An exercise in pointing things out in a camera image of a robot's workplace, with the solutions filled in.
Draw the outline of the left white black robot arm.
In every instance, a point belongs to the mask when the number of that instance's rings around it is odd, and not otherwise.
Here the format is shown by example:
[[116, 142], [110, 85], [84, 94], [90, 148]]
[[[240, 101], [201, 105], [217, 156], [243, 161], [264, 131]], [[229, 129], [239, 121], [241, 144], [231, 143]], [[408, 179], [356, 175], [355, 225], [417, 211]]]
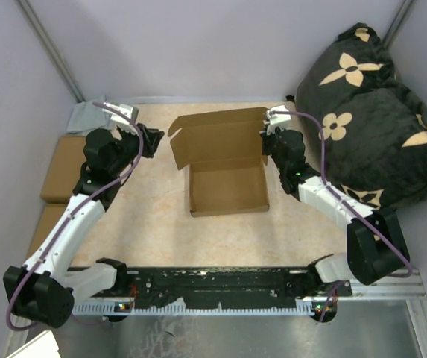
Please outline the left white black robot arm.
[[22, 266], [10, 266], [4, 273], [5, 322], [11, 330], [19, 330], [13, 316], [61, 327], [75, 304], [103, 291], [120, 296], [128, 290], [127, 266], [118, 260], [101, 258], [71, 276], [66, 273], [87, 234], [110, 208], [141, 158], [155, 155], [164, 135], [139, 124], [121, 130], [119, 138], [107, 129], [95, 129], [86, 136], [80, 177], [58, 223]]

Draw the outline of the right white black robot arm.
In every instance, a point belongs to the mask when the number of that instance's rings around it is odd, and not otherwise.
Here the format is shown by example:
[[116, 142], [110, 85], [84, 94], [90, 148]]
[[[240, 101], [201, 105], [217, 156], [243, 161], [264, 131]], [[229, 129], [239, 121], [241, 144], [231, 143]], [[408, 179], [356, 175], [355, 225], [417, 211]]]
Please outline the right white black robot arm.
[[347, 197], [305, 157], [303, 135], [294, 130], [263, 130], [262, 153], [269, 156], [279, 171], [286, 194], [292, 195], [332, 220], [344, 233], [347, 249], [314, 261], [306, 278], [309, 291], [324, 295], [336, 281], [355, 279], [370, 285], [397, 270], [412, 271], [410, 254], [394, 211], [373, 209]]

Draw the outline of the brown cardboard box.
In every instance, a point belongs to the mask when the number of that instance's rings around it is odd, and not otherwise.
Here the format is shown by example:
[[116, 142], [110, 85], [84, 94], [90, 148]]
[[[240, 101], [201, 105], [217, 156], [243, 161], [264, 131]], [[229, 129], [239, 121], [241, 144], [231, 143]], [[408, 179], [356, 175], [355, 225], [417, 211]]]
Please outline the brown cardboard box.
[[177, 117], [170, 146], [179, 170], [189, 170], [194, 217], [260, 213], [270, 207], [260, 132], [263, 107]]

